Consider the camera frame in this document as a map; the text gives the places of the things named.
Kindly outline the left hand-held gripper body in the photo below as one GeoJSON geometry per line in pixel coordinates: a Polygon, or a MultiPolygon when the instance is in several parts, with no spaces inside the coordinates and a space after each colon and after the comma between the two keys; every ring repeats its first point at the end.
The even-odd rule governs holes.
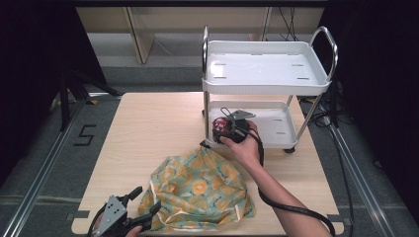
{"type": "Polygon", "coordinates": [[[127,217],[128,202],[127,195],[123,197],[110,196],[94,217],[86,237],[126,237],[133,227],[141,226],[135,223],[132,218],[127,217]]]}

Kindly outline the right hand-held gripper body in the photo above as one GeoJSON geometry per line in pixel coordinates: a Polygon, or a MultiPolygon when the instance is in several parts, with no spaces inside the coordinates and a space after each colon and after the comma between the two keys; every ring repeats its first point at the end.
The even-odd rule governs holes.
{"type": "Polygon", "coordinates": [[[255,117],[254,114],[242,110],[237,110],[233,113],[229,113],[226,116],[227,132],[225,136],[236,143],[244,141],[248,135],[258,140],[259,137],[255,136],[253,133],[250,132],[251,127],[248,123],[248,119],[251,119],[253,117],[255,117]]]}

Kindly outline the red round candy tin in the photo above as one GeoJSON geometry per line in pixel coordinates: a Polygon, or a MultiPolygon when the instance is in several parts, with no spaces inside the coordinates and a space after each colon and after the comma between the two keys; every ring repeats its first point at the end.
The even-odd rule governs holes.
{"type": "Polygon", "coordinates": [[[222,136],[229,137],[232,130],[232,122],[228,118],[216,118],[212,122],[212,136],[213,140],[220,143],[222,136]]]}

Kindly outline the lemon print cloth bag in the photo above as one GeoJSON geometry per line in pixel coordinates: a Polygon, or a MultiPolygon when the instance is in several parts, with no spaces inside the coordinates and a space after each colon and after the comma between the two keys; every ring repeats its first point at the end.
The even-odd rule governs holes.
{"type": "Polygon", "coordinates": [[[137,213],[157,202],[153,231],[212,231],[256,215],[256,206],[235,166],[218,153],[199,147],[169,156],[150,175],[137,213]]]}

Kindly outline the white two-tier cart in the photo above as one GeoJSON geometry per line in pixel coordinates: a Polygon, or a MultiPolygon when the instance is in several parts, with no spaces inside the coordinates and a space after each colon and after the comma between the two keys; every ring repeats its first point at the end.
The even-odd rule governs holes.
{"type": "Polygon", "coordinates": [[[220,108],[231,113],[242,110],[254,114],[266,148],[294,151],[307,123],[294,126],[291,103],[295,96],[319,101],[331,84],[338,62],[338,46],[325,27],[331,47],[331,66],[325,70],[314,50],[314,42],[236,41],[203,38],[203,91],[206,138],[213,148],[212,122],[224,117],[220,108]]]}

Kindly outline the person's right hand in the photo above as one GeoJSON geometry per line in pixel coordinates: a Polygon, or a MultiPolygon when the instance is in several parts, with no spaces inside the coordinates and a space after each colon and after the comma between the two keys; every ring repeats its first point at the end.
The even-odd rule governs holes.
{"type": "Polygon", "coordinates": [[[260,137],[257,125],[251,120],[248,120],[248,125],[250,128],[249,134],[240,143],[236,143],[224,136],[220,138],[220,141],[230,148],[235,160],[247,171],[261,168],[259,152],[260,137]]]}

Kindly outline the wooden back panel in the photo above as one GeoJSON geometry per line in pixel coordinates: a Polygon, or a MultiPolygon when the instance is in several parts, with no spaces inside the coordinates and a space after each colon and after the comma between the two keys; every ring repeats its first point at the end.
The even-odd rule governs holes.
{"type": "Polygon", "coordinates": [[[268,35],[292,40],[318,28],[323,8],[308,7],[78,7],[89,34],[131,35],[137,61],[147,62],[158,34],[243,34],[250,40],[268,35]]]}

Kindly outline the aluminium floor rail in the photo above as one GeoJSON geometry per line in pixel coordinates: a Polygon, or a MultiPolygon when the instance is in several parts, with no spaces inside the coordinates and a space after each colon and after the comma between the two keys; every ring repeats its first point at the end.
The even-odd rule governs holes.
{"type": "Polygon", "coordinates": [[[395,232],[390,226],[389,219],[379,205],[376,196],[373,194],[366,178],[364,177],[358,163],[356,162],[349,146],[339,128],[331,126],[332,136],[337,141],[338,150],[341,152],[344,164],[347,167],[354,185],[368,211],[372,222],[380,237],[395,237],[395,232]]]}
{"type": "Polygon", "coordinates": [[[22,197],[18,208],[0,237],[18,237],[20,235],[84,105],[84,101],[77,101],[74,104],[69,121],[58,133],[29,190],[22,197]]]}

